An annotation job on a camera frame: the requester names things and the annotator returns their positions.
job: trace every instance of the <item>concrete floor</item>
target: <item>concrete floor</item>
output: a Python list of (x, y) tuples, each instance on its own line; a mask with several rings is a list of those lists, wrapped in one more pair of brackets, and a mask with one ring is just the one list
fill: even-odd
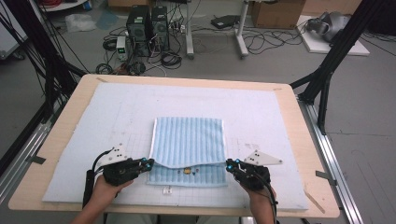
[[(86, 12), (73, 8), (52, 14), (52, 17), (61, 20), (71, 13)], [(108, 16), (102, 9), (92, 10), (88, 14), (94, 21)], [(210, 27), (210, 19), (202, 17), (194, 19), (193, 23)], [(94, 71), (96, 65), (103, 62), (103, 37), (112, 29), (125, 25), (125, 22), (125, 19), (117, 18), (101, 29), (65, 33), (64, 38), (85, 66)], [(181, 67), (165, 70), (168, 77), (291, 83), (315, 71), (325, 57), (323, 54), (308, 53), (301, 44), (269, 49), (260, 55), (249, 55), (245, 60), (240, 60), (236, 41), (230, 34), (206, 32), (194, 34), (193, 37), (196, 51), (201, 53), (196, 53), (194, 60), (189, 60), (183, 48), (180, 52), (183, 57)], [(396, 53), (394, 42), (370, 41)], [(396, 105), (393, 97), (396, 89), (392, 86), (396, 83), (395, 56), (362, 39), (361, 43), (370, 51), (370, 56), (346, 56), (332, 78), (326, 130), (363, 222), (394, 223), (396, 175), (392, 170), (396, 168), (396, 115), (393, 111)], [(64, 47), (64, 52), (70, 63), (80, 66), (70, 50)], [(163, 77), (164, 73), (160, 69), (151, 69), (145, 75)], [(0, 61), (0, 118), (3, 119), (0, 157), (43, 101), (33, 66), (28, 60)], [(71, 212), (11, 211), (7, 208), (11, 194), (12, 191), (0, 205), (1, 223), (53, 223), (54, 220), (67, 223), (76, 215)], [(281, 218), (280, 221), (302, 223), (296, 218)], [(337, 219), (309, 218), (308, 221), (347, 223), (344, 216)]]

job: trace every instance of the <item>folded towel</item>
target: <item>folded towel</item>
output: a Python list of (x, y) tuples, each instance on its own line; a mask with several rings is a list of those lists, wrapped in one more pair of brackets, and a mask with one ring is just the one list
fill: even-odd
[(148, 175), (152, 185), (226, 186), (221, 119), (157, 118)]

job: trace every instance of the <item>wire bundle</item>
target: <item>wire bundle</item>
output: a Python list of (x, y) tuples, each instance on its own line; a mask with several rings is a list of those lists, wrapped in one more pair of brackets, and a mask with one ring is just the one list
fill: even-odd
[[(59, 96), (62, 96), (64, 99), (68, 99), (74, 88), (77, 86), (77, 81), (74, 75), (82, 77), (87, 72), (80, 70), (73, 64), (66, 61), (60, 40), (55, 35), (53, 37), (53, 42), (51, 41), (43, 25), (35, 14), (30, 1), (5, 0), (4, 2), (7, 4), (9, 11), (12, 12), (13, 16), (34, 46), (34, 48), (31, 48), (27, 43), (25, 43), (24, 38), (13, 28), (13, 24), (9, 19), (5, 6), (0, 2), (1, 7), (4, 8), (7, 14), (6, 16), (0, 14), (0, 22), (25, 51), (26, 56), (29, 58), (36, 71), (37, 76), (45, 79), (44, 85), (41, 83), (40, 78), (38, 81), (40, 82), (42, 91), (46, 95), (46, 104), (48, 105), (46, 117), (49, 117), (53, 113), (52, 105), (56, 100), (60, 99)], [(42, 10), (39, 11), (43, 18), (47, 18)], [(53, 33), (58, 33), (50, 21), (46, 22), (45, 25), (48, 30)]]

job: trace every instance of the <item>person's arm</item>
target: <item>person's arm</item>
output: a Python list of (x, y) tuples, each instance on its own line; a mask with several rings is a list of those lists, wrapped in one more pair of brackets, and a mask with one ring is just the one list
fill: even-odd
[(244, 188), (250, 198), (250, 211), (257, 224), (274, 224), (274, 212), (270, 202), (270, 195), (265, 190), (252, 191)]
[(111, 204), (117, 193), (123, 188), (132, 184), (133, 181), (126, 182), (123, 185), (114, 187), (107, 184), (105, 178), (100, 175), (96, 179), (95, 187), (90, 201), (85, 205), (82, 211), (73, 219), (72, 224), (93, 223)]

